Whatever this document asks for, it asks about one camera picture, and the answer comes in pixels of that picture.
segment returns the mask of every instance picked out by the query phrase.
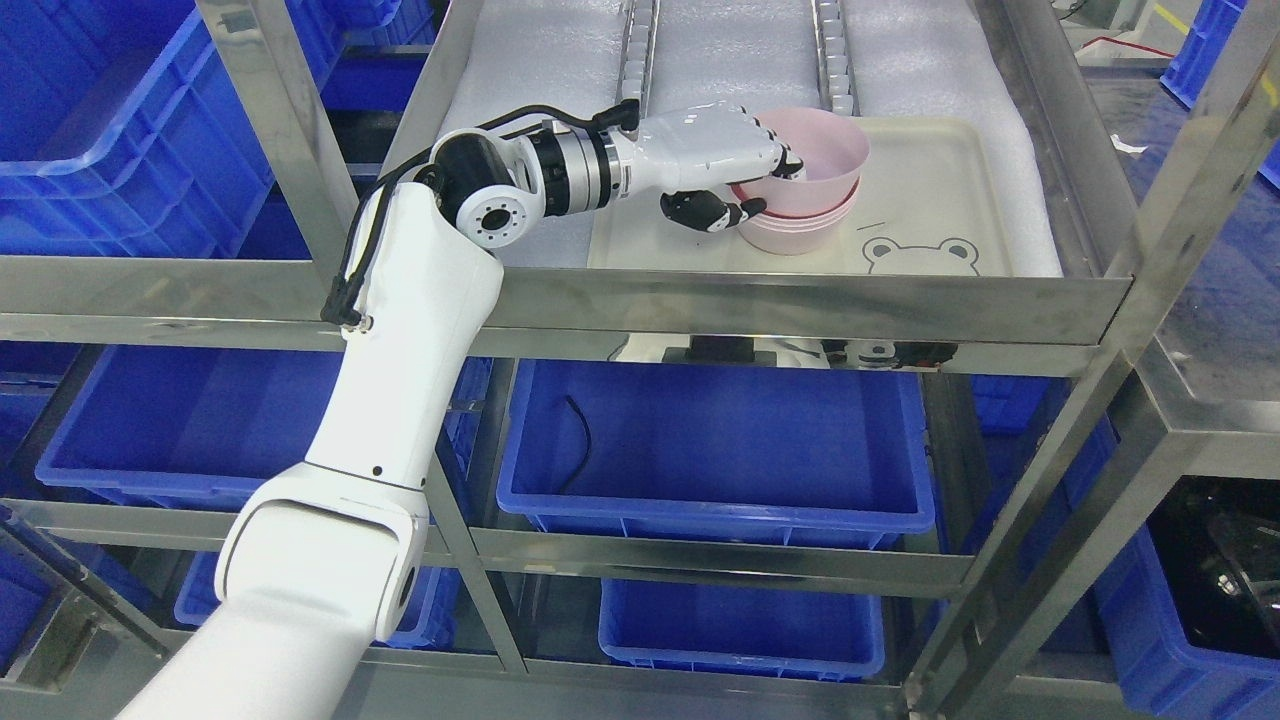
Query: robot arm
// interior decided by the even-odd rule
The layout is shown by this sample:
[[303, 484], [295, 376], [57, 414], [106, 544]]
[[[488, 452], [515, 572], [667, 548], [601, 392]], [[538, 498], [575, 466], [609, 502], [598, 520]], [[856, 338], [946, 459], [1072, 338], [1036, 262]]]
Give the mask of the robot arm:
[[[602, 115], [620, 110], [627, 106]], [[397, 184], [424, 164], [425, 182]], [[357, 240], [324, 310], [343, 325], [347, 348], [306, 459], [241, 510], [215, 574], [223, 603], [119, 717], [333, 714], [369, 643], [394, 633], [413, 585], [430, 454], [502, 284], [502, 264], [485, 247], [517, 240], [545, 215], [641, 188], [696, 197], [710, 184], [796, 169], [768, 131], [717, 105], [512, 137], [462, 131], [380, 181], [361, 202]], [[700, 209], [717, 210], [698, 224], [730, 227], [744, 214], [727, 204]], [[689, 218], [681, 213], [668, 215]]]

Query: pink bowl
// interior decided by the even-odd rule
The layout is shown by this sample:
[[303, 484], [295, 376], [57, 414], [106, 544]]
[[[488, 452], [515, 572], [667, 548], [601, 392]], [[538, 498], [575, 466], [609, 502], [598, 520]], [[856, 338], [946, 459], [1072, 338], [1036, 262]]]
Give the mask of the pink bowl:
[[731, 186], [740, 200], [763, 197], [772, 218], [813, 218], [847, 201], [870, 155], [867, 133], [850, 118], [814, 108], [780, 108], [756, 115], [805, 164], [805, 179], [764, 177]]
[[773, 255], [813, 252], [840, 236], [840, 222], [858, 200], [858, 186], [849, 199], [828, 213], [813, 218], [782, 219], [756, 215], [737, 227], [742, 238]]

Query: beige tray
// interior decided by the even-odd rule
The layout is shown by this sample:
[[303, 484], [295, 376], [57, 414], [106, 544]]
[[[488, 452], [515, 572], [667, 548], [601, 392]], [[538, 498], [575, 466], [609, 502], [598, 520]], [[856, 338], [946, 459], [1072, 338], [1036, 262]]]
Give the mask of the beige tray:
[[[870, 137], [859, 197], [831, 245], [771, 255], [736, 231], [662, 217], [657, 193], [595, 214], [590, 268], [806, 274], [1009, 275], [1007, 238], [977, 131], [951, 118], [852, 118]], [[722, 188], [728, 196], [728, 188]]]

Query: blue crate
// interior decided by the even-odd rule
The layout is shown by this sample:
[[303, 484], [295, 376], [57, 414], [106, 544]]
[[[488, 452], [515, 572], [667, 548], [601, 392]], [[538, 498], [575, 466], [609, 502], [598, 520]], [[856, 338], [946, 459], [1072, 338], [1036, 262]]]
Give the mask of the blue crate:
[[972, 375], [970, 382], [982, 432], [1019, 434], [1030, 424], [1053, 379]]
[[50, 387], [0, 383], [0, 469], [13, 457], [51, 396]]
[[[1203, 0], [1201, 4], [1183, 49], [1160, 78], [1188, 109], [1196, 105], [1247, 4], [1248, 0]], [[1271, 184], [1280, 187], [1280, 145], [1262, 163], [1261, 173]]]
[[[1055, 388], [1055, 396], [1065, 397], [1065, 386]], [[969, 536], [961, 544], [961, 552], [969, 555], [978, 552], [991, 534], [996, 518], [1009, 501], [1014, 484], [1021, 478], [1027, 462], [1030, 461], [1039, 445], [1038, 428], [1047, 427], [1055, 414], [1056, 407], [1052, 409], [1052, 413], [1038, 413], [1038, 420], [1033, 420], [1037, 432], [1024, 437], [1012, 438], [997, 434], [983, 438], [988, 452], [988, 466], [992, 470], [993, 489], [978, 518], [974, 519]], [[1115, 445], [1111, 423], [1103, 418], [1089, 434], [1075, 460], [1071, 461], [1062, 475], [1061, 486], [1055, 488], [1041, 518], [1019, 547], [1019, 571], [1023, 579], [1028, 578], [1036, 565], [1048, 555], [1050, 546], [1057, 538], [1062, 525], [1066, 524], [1071, 509], [1083, 500], [1093, 478], [1111, 457]], [[1091, 619], [1091, 606], [1089, 598], [1078, 602], [1044, 643], [1044, 647], [1055, 652], [1098, 652], [1101, 643]]]
[[238, 510], [306, 455], [340, 364], [337, 352], [111, 347], [36, 477], [122, 505]]
[[435, 44], [435, 24], [431, 22], [430, 0], [404, 0], [399, 12], [388, 18], [380, 27], [352, 29], [347, 42], [357, 46], [385, 47], [390, 45], [433, 45]]
[[342, 27], [369, 28], [389, 23], [401, 0], [325, 0], [325, 6]]
[[[173, 616], [187, 625], [202, 625], [218, 607], [214, 593], [216, 552], [197, 552], [183, 579]], [[396, 633], [388, 647], [403, 650], [448, 650], [453, 647], [453, 606], [457, 603], [462, 575], [448, 568], [421, 568], [413, 591], [404, 606]]]
[[330, 110], [403, 113], [425, 64], [422, 55], [349, 55], [334, 68], [320, 99]]
[[[317, 82], [342, 33], [289, 0]], [[0, 4], [0, 254], [232, 258], [271, 170], [200, 14]]]
[[0, 551], [0, 675], [9, 669], [50, 589], [23, 559]]
[[[567, 397], [588, 419], [584, 427]], [[526, 361], [498, 505], [541, 530], [851, 548], [933, 528], [914, 375]]]
[[64, 342], [0, 342], [0, 384], [56, 386], [78, 345]]
[[884, 665], [881, 598], [602, 580], [600, 650], [636, 667], [845, 682]]
[[1146, 527], [1094, 594], [1129, 707], [1180, 720], [1280, 717], [1280, 660], [1190, 644]]

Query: metal rack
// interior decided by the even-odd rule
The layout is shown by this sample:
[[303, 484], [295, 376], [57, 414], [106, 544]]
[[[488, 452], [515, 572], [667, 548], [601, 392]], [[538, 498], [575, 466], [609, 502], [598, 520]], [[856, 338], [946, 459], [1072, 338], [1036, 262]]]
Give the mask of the metal rack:
[[[288, 14], [279, 0], [197, 0], [197, 5], [314, 260], [5, 258], [0, 338], [340, 348], [338, 333], [315, 314], [338, 265], [339, 228], [352, 217], [355, 192]], [[538, 682], [800, 694], [870, 703], [891, 715], [910, 710], [948, 719], [983, 716], [1006, 692], [1085, 696], [1119, 707], [1106, 673], [1078, 662], [1064, 669], [1061, 659], [1037, 656], [1043, 639], [1180, 474], [1276, 477], [1280, 468], [1275, 442], [1280, 405], [1190, 400], [1160, 346], [1151, 343], [1243, 192], [1243, 181], [1275, 142], [1280, 109], [1266, 92], [1266, 77], [1280, 77], [1280, 8], [1251, 4], [1240, 23], [1251, 32], [1233, 37], [1219, 63], [1222, 69], [1211, 78], [1139, 206], [1051, 9], [1015, 0], [975, 5], [1037, 141], [1066, 278], [509, 268], [498, 307], [472, 352], [607, 360], [620, 343], [646, 333], [954, 343], [955, 357], [923, 380], [947, 523], [959, 528], [966, 527], [972, 509], [952, 498], [975, 495], [970, 484], [980, 483], [983, 474], [973, 443], [940, 430], [947, 424], [943, 418], [966, 413], [972, 418], [972, 405], [966, 406], [972, 398], [951, 375], [1074, 378], [1071, 396], [980, 551], [964, 556], [936, 548], [812, 550], [470, 527], [449, 489], [449, 469], [435, 465], [428, 498], [438, 532], [433, 530], [422, 561], [461, 571], [495, 655], [370, 650], [366, 662]], [[481, 6], [477, 1], [451, 8], [387, 158], [389, 165], [434, 140], [466, 65]], [[237, 13], [238, 22], [223, 22]], [[974, 315], [968, 307], [989, 311]], [[471, 487], [492, 487], [502, 447], [513, 364], [495, 368], [498, 379], [476, 442], [479, 461], [468, 471]], [[991, 612], [989, 588], [1011, 566], [1020, 541], [1108, 405], [1124, 437], [1120, 451], [1048, 559], [1012, 602]], [[175, 550], [216, 550], [232, 518], [5, 503], [23, 521], [61, 538]], [[951, 603], [937, 630], [922, 629], [902, 643], [904, 667], [864, 684], [829, 685], [530, 657], [502, 573], [785, 587]], [[123, 603], [99, 591], [88, 591], [97, 602]], [[186, 638], [146, 618], [131, 623], [124, 635], [154, 647], [172, 650]], [[55, 643], [37, 650], [52, 653]]]

